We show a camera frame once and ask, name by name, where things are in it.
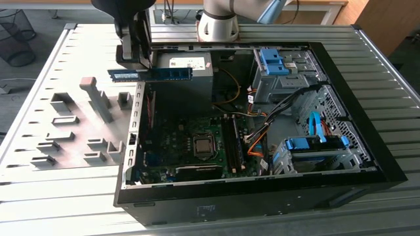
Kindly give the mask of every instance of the floor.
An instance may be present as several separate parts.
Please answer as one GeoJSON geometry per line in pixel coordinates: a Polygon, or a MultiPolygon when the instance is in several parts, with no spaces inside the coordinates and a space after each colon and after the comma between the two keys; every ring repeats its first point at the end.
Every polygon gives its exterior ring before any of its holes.
{"type": "MultiPolygon", "coordinates": [[[[29,42],[37,58],[32,64],[21,68],[11,67],[0,60],[0,80],[11,78],[36,79],[67,23],[111,24],[113,22],[111,16],[96,10],[60,10],[59,19],[51,19],[51,14],[47,10],[25,10],[25,13],[37,32],[37,37],[29,42]]],[[[193,10],[179,10],[175,12],[175,20],[184,24],[192,24],[196,20],[195,15],[196,12],[193,10]]],[[[160,11],[156,11],[156,23],[161,23],[160,11]]],[[[253,22],[241,18],[240,23],[253,22]]],[[[420,42],[411,44],[409,40],[404,41],[389,59],[392,63],[403,64],[400,72],[415,89],[420,91],[420,80],[417,80],[420,76],[420,42]]],[[[9,94],[0,95],[0,132],[7,132],[33,81],[16,80],[3,83],[7,83],[12,88],[9,94]]]]}

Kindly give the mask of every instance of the slotted metal surface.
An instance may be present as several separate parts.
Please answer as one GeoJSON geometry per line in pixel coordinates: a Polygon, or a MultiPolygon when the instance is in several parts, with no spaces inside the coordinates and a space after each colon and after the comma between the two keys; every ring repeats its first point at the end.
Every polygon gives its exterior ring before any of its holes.
{"type": "MultiPolygon", "coordinates": [[[[157,42],[196,41],[195,26],[155,26],[152,38],[157,42]]],[[[1,235],[168,235],[168,232],[172,232],[171,235],[209,236],[420,234],[417,95],[409,92],[405,81],[383,60],[363,32],[341,26],[256,25],[241,26],[241,40],[324,43],[409,180],[332,210],[145,229],[120,208],[112,206],[116,166],[39,172],[23,172],[15,168],[16,171],[9,171],[0,180],[1,235]]],[[[79,25],[75,30],[65,30],[40,79],[47,75],[53,77],[56,70],[81,70],[107,76],[105,70],[116,66],[115,46],[119,43],[112,25],[79,25]],[[85,67],[75,66],[80,60],[85,61],[85,67]]],[[[44,83],[40,79],[3,142],[0,153],[9,143],[17,141],[15,133],[19,131],[20,120],[27,110],[36,107],[32,98],[44,83]]]]}

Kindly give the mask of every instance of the blue latch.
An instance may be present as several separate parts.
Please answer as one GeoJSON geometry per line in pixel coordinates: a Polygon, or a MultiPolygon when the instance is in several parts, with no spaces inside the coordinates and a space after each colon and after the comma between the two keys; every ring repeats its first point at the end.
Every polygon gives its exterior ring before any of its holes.
{"type": "Polygon", "coordinates": [[[288,150],[292,149],[309,149],[307,138],[293,138],[287,140],[288,150]]]}
{"type": "Polygon", "coordinates": [[[292,143],[289,140],[287,140],[287,146],[288,146],[288,150],[292,150],[293,149],[293,146],[292,146],[292,143]]]}
{"type": "Polygon", "coordinates": [[[343,142],[344,146],[348,148],[349,140],[348,140],[347,136],[341,136],[341,142],[343,142]]]}
{"type": "Polygon", "coordinates": [[[267,68],[268,75],[288,75],[289,70],[283,65],[283,57],[277,49],[261,49],[261,61],[267,68]]]}
{"type": "Polygon", "coordinates": [[[280,157],[280,153],[277,153],[277,154],[275,155],[273,163],[276,162],[276,160],[277,160],[279,157],[280,157]]]}
{"type": "Polygon", "coordinates": [[[321,126],[321,116],[317,112],[311,112],[309,115],[309,135],[315,135],[315,129],[313,129],[313,121],[315,121],[315,127],[316,127],[316,135],[320,137],[321,143],[327,142],[323,126],[321,126]]]}

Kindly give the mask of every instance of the blue drive bracket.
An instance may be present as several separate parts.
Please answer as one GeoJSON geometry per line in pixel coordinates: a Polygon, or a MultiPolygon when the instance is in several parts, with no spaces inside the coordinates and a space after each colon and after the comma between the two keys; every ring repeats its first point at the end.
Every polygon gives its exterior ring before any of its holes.
{"type": "Polygon", "coordinates": [[[113,83],[119,82],[175,82],[192,79],[192,68],[152,68],[147,71],[108,70],[113,83]]]}
{"type": "Polygon", "coordinates": [[[287,140],[285,143],[288,150],[309,149],[309,143],[307,141],[307,138],[291,138],[289,140],[287,140]]]}
{"type": "Polygon", "coordinates": [[[347,136],[341,136],[341,142],[343,142],[344,146],[348,148],[349,147],[349,140],[348,140],[347,136]]]}
{"type": "Polygon", "coordinates": [[[321,116],[317,112],[311,112],[309,115],[309,135],[315,135],[313,122],[316,127],[316,135],[320,137],[321,143],[327,142],[323,126],[321,126],[321,116]]]}
{"type": "Polygon", "coordinates": [[[268,75],[289,75],[289,70],[284,67],[283,57],[277,49],[261,49],[261,61],[267,68],[268,75]]]}

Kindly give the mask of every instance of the label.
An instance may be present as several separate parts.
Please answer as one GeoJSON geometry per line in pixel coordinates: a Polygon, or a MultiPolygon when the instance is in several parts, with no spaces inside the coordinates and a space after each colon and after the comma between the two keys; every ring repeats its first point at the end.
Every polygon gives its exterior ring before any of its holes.
{"type": "Polygon", "coordinates": [[[139,78],[137,73],[129,73],[129,74],[113,74],[113,77],[116,79],[132,79],[132,78],[139,78]]]}
{"type": "Polygon", "coordinates": [[[199,217],[212,217],[216,213],[216,205],[197,206],[197,216],[199,217]]]}
{"type": "Polygon", "coordinates": [[[253,97],[248,95],[248,103],[253,104],[253,97]]]}
{"type": "Polygon", "coordinates": [[[264,159],[261,159],[260,165],[261,165],[261,167],[264,168],[264,170],[268,169],[268,163],[264,161],[264,159]]]}
{"type": "Polygon", "coordinates": [[[295,68],[297,68],[295,62],[292,62],[292,63],[284,63],[284,65],[285,65],[285,67],[295,67],[295,68]]]}
{"type": "Polygon", "coordinates": [[[192,70],[205,70],[204,58],[171,58],[169,68],[191,67],[192,70]]]}

